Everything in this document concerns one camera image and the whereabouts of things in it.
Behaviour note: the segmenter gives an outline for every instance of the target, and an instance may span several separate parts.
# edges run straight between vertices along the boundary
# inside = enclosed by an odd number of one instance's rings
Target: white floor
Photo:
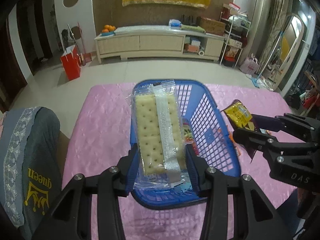
[[[61,123],[61,131],[69,138],[82,104],[97,84],[139,82],[144,79],[184,78],[202,83],[235,85],[254,88],[250,79],[233,68],[211,61],[181,59],[97,59],[81,69],[78,79],[68,82],[59,60],[50,60],[46,67],[30,78],[28,85],[13,103],[13,108],[45,106],[52,109]]]

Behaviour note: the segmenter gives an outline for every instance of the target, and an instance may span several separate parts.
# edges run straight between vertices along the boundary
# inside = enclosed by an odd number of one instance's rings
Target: cracker
[[[168,95],[167,98],[174,146],[178,148],[177,160],[180,168],[186,169],[178,106],[174,95]],[[137,95],[135,109],[138,144],[143,160],[144,173],[145,175],[165,173],[155,95]]]

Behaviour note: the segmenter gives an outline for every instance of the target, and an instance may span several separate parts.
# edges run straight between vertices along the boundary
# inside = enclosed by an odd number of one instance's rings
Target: pink bag
[[[247,57],[240,66],[240,70],[243,73],[250,74],[250,75],[253,75],[258,69],[259,69],[258,60],[256,57],[253,56],[253,54],[251,55],[251,58]]]

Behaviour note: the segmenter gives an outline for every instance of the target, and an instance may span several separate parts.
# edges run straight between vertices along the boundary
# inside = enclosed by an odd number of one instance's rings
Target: pink tablecloth
[[[63,187],[77,173],[86,177],[100,174],[116,165],[130,148],[130,107],[123,94],[134,84],[98,85],[91,88],[73,130],[63,174]],[[278,93],[262,89],[248,89],[207,84],[218,108],[224,109],[239,99],[253,114],[267,116],[290,112]],[[283,133],[273,133],[279,141],[298,141]],[[242,173],[250,174],[272,204],[279,207],[295,189],[269,177],[267,161],[257,152],[252,163],[243,149],[239,157]],[[92,201],[92,240],[98,239],[97,198]],[[131,195],[119,198],[126,239],[199,239],[206,204],[174,210],[154,211],[139,205]],[[229,199],[228,237],[233,234],[233,206]]]

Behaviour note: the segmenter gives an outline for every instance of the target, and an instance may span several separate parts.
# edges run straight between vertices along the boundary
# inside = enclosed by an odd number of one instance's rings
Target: cabinet door
[[[219,57],[223,46],[223,40],[208,38],[207,46],[205,46],[204,55]]]
[[[140,35],[140,50],[182,50],[183,36]]]
[[[139,50],[139,36],[110,37],[98,41],[100,55]]]

